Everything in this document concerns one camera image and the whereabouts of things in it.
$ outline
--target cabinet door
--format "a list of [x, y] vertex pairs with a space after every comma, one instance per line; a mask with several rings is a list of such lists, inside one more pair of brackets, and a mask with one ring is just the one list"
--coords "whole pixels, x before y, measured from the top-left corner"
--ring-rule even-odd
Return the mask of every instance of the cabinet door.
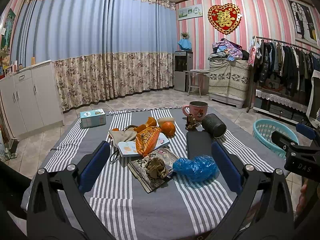
[[63, 120], [52, 63], [32, 68], [32, 80], [43, 124]]
[[15, 84], [16, 98], [18, 100], [20, 112], [27, 128], [33, 131], [43, 127], [43, 122], [37, 105], [32, 78], [28, 78]]
[[5, 116], [7, 117], [13, 136], [17, 137], [20, 134], [26, 133], [27, 129], [20, 113], [12, 76], [1, 80], [0, 92]]

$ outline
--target pink mug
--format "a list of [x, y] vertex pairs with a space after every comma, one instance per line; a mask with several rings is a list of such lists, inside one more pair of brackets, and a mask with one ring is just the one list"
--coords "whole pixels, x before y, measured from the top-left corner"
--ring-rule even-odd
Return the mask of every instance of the pink mug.
[[188, 113], [185, 110], [186, 107], [189, 108], [190, 114], [192, 114], [193, 117], [199, 122], [201, 122], [202, 119], [204, 119], [208, 111], [208, 104], [206, 102], [192, 101], [189, 103], [188, 106], [182, 107], [182, 112], [185, 114], [185, 116], [188, 116]]

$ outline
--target mug handle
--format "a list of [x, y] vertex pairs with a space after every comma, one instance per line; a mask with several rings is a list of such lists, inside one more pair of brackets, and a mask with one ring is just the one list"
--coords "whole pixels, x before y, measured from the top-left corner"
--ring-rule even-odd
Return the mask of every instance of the mug handle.
[[189, 105], [183, 106], [182, 112], [184, 113], [185, 116], [188, 116], [187, 112], [185, 111], [186, 107], [189, 107]]

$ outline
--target turquoise plastic basket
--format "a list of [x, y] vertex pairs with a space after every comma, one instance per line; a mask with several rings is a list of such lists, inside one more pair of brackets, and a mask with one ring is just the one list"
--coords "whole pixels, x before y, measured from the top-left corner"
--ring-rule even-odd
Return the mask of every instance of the turquoise plastic basket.
[[299, 143], [299, 140], [294, 132], [282, 123], [269, 119], [259, 119], [253, 124], [253, 136], [262, 144], [267, 146], [271, 151], [276, 153], [279, 157], [285, 159], [285, 151], [275, 145], [271, 140], [271, 135], [274, 131], [278, 131], [296, 143]]

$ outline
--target curtain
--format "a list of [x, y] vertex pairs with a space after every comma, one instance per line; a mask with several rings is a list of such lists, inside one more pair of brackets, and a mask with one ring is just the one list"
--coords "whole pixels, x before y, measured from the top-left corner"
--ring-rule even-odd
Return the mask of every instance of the curtain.
[[63, 110], [173, 86], [175, 4], [166, 0], [26, 0], [11, 61], [55, 62]]

